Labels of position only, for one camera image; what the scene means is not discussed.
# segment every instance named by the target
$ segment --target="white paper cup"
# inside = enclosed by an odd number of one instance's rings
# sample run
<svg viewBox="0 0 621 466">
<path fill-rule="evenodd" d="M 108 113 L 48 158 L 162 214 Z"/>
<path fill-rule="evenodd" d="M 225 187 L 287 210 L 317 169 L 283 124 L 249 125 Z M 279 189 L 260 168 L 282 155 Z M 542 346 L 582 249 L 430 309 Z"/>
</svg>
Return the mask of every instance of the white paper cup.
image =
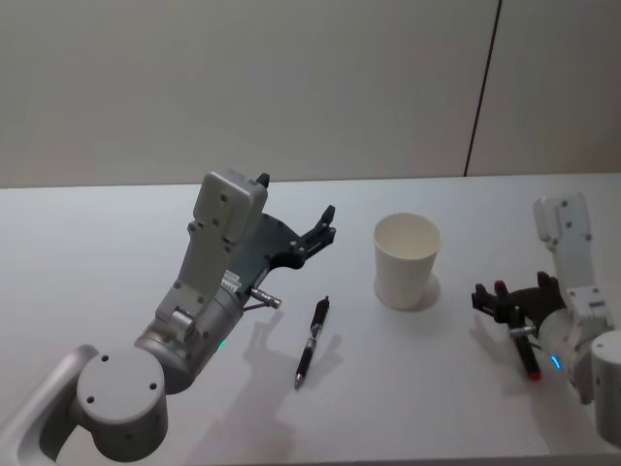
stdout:
<svg viewBox="0 0 621 466">
<path fill-rule="evenodd" d="M 394 214 L 376 225 L 374 242 L 377 297 L 393 309 L 413 307 L 431 277 L 440 230 L 424 216 Z"/>
</svg>

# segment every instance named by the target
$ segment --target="robotic arm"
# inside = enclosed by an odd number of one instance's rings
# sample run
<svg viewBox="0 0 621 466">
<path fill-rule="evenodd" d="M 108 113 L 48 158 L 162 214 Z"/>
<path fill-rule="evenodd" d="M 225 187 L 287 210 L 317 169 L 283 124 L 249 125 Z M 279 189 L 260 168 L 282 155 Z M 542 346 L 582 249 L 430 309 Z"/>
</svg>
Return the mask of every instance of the robotic arm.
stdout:
<svg viewBox="0 0 621 466">
<path fill-rule="evenodd" d="M 135 347 L 67 355 L 0 427 L 0 464 L 53 465 L 77 425 L 116 461 L 136 461 L 163 441 L 166 395 L 189 388 L 245 309 L 277 308 L 258 286 L 277 267 L 301 268 L 334 241 L 334 207 L 298 236 L 262 214 L 269 176 L 208 174 L 188 225 L 178 278 Z M 253 297 L 261 302 L 245 308 Z"/>
<path fill-rule="evenodd" d="M 558 279 L 539 272 L 538 287 L 512 293 L 496 282 L 496 296 L 478 284 L 473 306 L 507 323 L 532 380 L 539 379 L 539 365 L 529 336 L 537 337 L 581 403 L 595 400 L 600 436 L 621 447 L 621 331 L 614 330 L 595 282 L 584 196 L 542 198 L 535 203 L 534 214 L 539 239 L 552 252 Z"/>
</svg>

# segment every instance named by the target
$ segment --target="black pen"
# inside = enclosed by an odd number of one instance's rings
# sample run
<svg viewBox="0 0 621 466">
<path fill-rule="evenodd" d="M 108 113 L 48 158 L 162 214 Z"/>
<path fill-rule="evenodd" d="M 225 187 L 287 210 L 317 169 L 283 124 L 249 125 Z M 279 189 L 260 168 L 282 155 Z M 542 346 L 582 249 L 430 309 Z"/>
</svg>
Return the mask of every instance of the black pen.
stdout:
<svg viewBox="0 0 621 466">
<path fill-rule="evenodd" d="M 319 333 L 321 333 L 321 329 L 323 328 L 323 322 L 326 321 L 329 307 L 330 301 L 326 296 L 325 299 L 319 301 L 317 306 L 314 308 L 314 316 L 312 317 L 312 322 L 310 323 L 310 336 L 307 340 L 307 345 L 304 347 L 304 352 L 302 353 L 298 370 L 295 371 L 294 386 L 296 390 L 302 386 L 302 383 L 304 383 L 304 379 L 307 376 L 307 371 L 311 365 L 312 354 L 317 346 L 317 338 L 319 338 Z"/>
</svg>

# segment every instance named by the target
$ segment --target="blue led light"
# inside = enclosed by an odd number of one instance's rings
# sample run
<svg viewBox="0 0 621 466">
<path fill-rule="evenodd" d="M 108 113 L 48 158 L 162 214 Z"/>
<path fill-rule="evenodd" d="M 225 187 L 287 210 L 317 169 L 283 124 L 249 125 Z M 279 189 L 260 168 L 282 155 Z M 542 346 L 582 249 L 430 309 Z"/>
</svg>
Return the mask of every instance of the blue led light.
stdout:
<svg viewBox="0 0 621 466">
<path fill-rule="evenodd" d="M 563 364 L 561 364 L 561 359 L 558 356 L 550 356 L 550 361 L 552 361 L 554 369 L 556 369 L 557 371 L 563 370 Z"/>
</svg>

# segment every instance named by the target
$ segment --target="table surface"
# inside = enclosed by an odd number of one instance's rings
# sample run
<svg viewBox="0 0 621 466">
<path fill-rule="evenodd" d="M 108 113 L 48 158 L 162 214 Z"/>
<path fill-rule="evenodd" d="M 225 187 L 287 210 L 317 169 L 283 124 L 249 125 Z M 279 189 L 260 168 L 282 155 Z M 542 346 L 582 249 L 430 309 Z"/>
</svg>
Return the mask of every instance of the table surface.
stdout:
<svg viewBox="0 0 621 466">
<path fill-rule="evenodd" d="M 0 416 L 75 346 L 132 345 L 179 269 L 197 185 L 0 191 Z M 265 212 L 294 230 L 337 208 L 336 242 L 263 288 L 281 311 L 249 312 L 196 383 L 169 397 L 169 432 L 144 465 L 424 460 L 615 452 L 590 408 L 539 355 L 529 382 L 507 331 L 471 308 L 476 283 L 531 286 L 553 273 L 531 206 L 580 190 L 600 288 L 621 307 L 621 175 L 273 183 Z M 373 293 L 373 229 L 415 212 L 440 228 L 416 312 Z M 295 368 L 316 301 L 330 295 L 307 383 Z M 62 465 L 115 464 L 78 429 Z"/>
</svg>

